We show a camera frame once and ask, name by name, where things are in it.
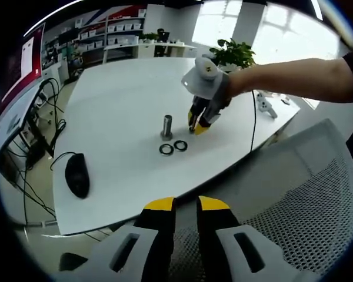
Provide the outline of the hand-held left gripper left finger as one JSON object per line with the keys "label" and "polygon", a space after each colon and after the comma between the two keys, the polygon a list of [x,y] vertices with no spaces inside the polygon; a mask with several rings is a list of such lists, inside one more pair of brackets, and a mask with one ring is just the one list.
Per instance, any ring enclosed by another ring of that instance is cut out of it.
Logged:
{"label": "hand-held left gripper left finger", "polygon": [[99,243],[76,270],[82,281],[166,281],[174,248],[174,197],[145,205],[132,226]]}

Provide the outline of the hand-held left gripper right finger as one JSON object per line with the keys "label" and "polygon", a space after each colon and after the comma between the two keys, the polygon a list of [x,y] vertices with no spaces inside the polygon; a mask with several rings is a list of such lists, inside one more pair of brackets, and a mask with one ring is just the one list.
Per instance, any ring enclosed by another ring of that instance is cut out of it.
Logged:
{"label": "hand-held left gripper right finger", "polygon": [[310,281],[284,260],[282,249],[249,225],[239,224],[222,200],[197,200],[199,250],[208,281]]}

